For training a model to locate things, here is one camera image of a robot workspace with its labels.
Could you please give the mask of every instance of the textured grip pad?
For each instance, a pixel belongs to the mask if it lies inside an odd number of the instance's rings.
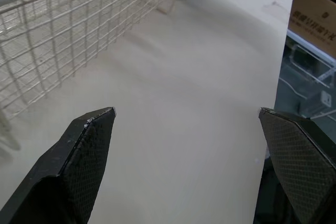
[[[86,224],[90,218],[104,175],[114,111],[93,119],[79,139],[60,175],[76,221]]]

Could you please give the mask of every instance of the metal wire grid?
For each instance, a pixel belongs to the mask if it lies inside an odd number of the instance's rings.
[[[0,106],[11,119],[164,0],[17,0],[0,7]]]

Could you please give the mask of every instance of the cardboard box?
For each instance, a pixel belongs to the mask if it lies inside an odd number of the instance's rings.
[[[336,59],[336,3],[293,0],[288,27]]]

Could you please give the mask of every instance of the table surface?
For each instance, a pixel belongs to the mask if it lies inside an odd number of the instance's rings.
[[[73,118],[114,106],[89,223],[252,223],[292,0],[177,0],[15,118],[0,207]]]

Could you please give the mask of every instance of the wire mesh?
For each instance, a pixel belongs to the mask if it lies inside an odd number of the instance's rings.
[[[21,113],[164,0],[17,0],[0,7],[0,106]]]

